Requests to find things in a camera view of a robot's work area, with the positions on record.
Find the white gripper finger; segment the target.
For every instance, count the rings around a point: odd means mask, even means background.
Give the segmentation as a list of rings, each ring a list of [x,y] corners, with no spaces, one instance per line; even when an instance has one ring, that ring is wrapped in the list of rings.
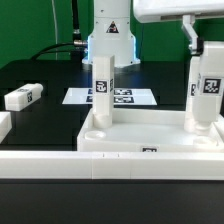
[[[192,55],[201,55],[204,49],[204,41],[194,30],[194,23],[194,15],[184,15],[182,17],[182,30],[189,40],[189,50]]]

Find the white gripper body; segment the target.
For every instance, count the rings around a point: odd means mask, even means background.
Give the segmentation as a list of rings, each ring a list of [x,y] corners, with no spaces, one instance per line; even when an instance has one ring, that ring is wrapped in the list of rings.
[[[224,17],[224,0],[133,0],[133,13],[141,23],[175,21],[184,15],[220,18]]]

